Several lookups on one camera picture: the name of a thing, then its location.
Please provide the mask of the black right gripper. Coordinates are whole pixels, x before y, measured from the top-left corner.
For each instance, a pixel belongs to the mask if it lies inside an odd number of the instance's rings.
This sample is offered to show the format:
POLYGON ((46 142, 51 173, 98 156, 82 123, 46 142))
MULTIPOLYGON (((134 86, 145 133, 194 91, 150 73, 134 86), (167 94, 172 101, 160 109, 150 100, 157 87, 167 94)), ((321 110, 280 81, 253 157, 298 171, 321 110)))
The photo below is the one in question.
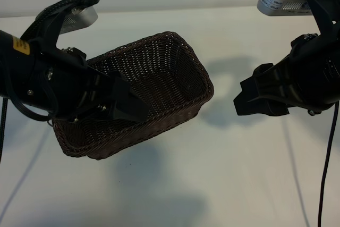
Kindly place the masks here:
POLYGON ((290 107, 319 114, 339 101, 339 36, 305 34, 293 40, 291 47, 278 64, 261 64, 240 82, 241 92, 233 100, 239 116, 283 116, 289 114, 290 107), (257 99, 259 78, 272 67, 283 79, 275 89, 284 94, 274 100, 257 99))

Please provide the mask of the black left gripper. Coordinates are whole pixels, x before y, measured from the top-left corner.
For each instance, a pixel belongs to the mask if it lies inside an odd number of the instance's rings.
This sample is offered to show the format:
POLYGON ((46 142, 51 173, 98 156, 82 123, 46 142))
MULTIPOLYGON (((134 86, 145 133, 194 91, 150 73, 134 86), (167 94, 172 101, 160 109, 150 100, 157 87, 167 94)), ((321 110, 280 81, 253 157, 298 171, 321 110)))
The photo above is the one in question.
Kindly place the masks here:
POLYGON ((43 39, 31 40, 30 46, 35 62, 29 79, 33 93, 29 105, 48 114, 29 111, 29 118, 48 121, 107 116, 108 120, 146 120, 148 105, 122 73, 103 74, 86 63, 83 52, 65 52, 43 39))

